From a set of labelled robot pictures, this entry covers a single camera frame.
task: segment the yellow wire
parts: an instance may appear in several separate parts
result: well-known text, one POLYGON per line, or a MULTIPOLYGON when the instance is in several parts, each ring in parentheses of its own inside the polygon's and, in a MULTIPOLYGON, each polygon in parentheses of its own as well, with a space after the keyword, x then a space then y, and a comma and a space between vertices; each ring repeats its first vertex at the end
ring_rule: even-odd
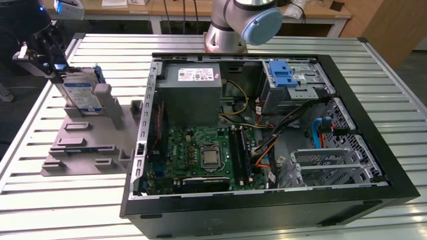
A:
POLYGON ((242 88, 230 80, 226 80, 226 82, 229 82, 232 85, 234 85, 234 87, 240 90, 240 92, 242 93, 244 95, 244 100, 245 100, 245 104, 244 104, 244 107, 241 110, 238 111, 234 111, 234 112, 228 112, 228 113, 218 113, 218 115, 225 115, 225 116, 229 116, 229 115, 237 115, 238 113, 241 113, 244 110, 246 110, 248 108, 248 104, 249 104, 249 100, 248 100, 248 96, 246 96, 246 93, 245 91, 242 90, 242 88))

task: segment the white label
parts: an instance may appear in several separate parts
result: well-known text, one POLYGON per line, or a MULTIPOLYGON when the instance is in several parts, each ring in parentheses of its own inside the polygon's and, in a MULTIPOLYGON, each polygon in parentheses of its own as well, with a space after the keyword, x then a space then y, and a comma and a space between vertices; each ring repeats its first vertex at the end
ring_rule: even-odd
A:
POLYGON ((286 158, 284 156, 280 156, 274 162, 277 164, 282 164, 285 162, 285 160, 286 160, 286 158))
POLYGON ((74 106, 88 114, 97 114, 101 111, 101 104, 92 93, 92 85, 89 83, 63 83, 62 85, 74 106))
POLYGON ((305 80, 304 74, 294 74, 293 79, 305 80))
POLYGON ((257 115, 261 115, 262 108, 260 106, 256 106, 254 107, 254 112, 256 112, 257 115))
POLYGON ((177 81, 213 81, 213 68, 181 68, 177 81))
POLYGON ((273 175, 272 172, 268 173, 268 178, 273 183, 276 182, 276 176, 273 175))
POLYGON ((129 14, 148 14, 146 11, 128 11, 129 14))

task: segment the power supply label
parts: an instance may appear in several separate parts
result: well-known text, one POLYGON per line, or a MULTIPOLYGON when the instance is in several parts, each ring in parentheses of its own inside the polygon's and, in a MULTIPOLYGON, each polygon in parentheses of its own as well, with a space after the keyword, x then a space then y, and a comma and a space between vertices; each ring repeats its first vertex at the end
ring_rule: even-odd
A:
POLYGON ((97 114, 101 111, 101 104, 93 94, 93 87, 89 83, 63 83, 63 89, 74 106, 85 114, 97 114))
POLYGON ((213 68, 181 68, 177 81, 213 81, 213 68))

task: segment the aluminum workbench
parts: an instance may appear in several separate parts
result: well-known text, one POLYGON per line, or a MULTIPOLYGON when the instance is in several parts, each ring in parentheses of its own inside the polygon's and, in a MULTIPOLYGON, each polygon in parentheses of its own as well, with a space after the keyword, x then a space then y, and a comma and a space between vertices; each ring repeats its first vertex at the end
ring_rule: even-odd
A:
MULTIPOLYGON (((201 35, 78 34, 72 66, 102 68, 121 104, 144 100, 152 52, 204 51, 201 35)), ((249 53, 325 54, 402 165, 420 197, 345 226, 246 232, 185 239, 425 239, 427 109, 368 43, 354 38, 276 37, 249 53)), ((51 176, 38 172, 61 126, 65 100, 46 83, 0 163, 0 235, 7 239, 144 239, 118 218, 125 174, 51 176)))

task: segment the table surface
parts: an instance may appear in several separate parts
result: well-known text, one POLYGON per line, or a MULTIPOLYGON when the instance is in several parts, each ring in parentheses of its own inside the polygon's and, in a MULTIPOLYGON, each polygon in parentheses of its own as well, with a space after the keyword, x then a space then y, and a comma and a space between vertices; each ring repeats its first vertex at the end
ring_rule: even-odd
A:
MULTIPOLYGON (((93 15, 133 15, 133 14, 146 14, 146 15, 166 15, 162 0, 149 0, 146 5, 128 5, 126 8, 117 9, 102 9, 102 0, 80 0, 85 9, 85 14, 93 15)), ((42 0, 43 5, 49 13, 54 13, 53 2, 54 0, 42 0)), ((182 16, 184 8, 182 1, 165 0, 166 11, 170 16, 182 16)), ((324 7, 321 6, 321 1, 310 0, 306 3, 304 13, 305 17, 309 19, 349 19, 353 15, 345 7, 340 11, 333 11, 329 9, 332 0, 324 0, 324 7)), ((210 16, 212 0, 196 0, 197 14, 198 16, 210 16)), ((194 16, 194 4, 192 0, 185 0, 185 14, 188 16, 194 16)))
MULTIPOLYGON (((67 62, 81 67, 93 63, 101 66, 110 94, 122 105, 144 100, 152 52, 204 51, 200 35, 86 34, 70 45, 67 62)), ((274 37, 264 45, 248 45, 248 52, 330 55, 421 196, 345 226, 202 239, 425 239, 427 110, 374 51, 353 38, 274 37)), ((57 89, 47 83, 0 162, 0 235, 11 240, 145 239, 130 222, 118 218, 125 174, 38 174, 65 116, 63 104, 57 89)))

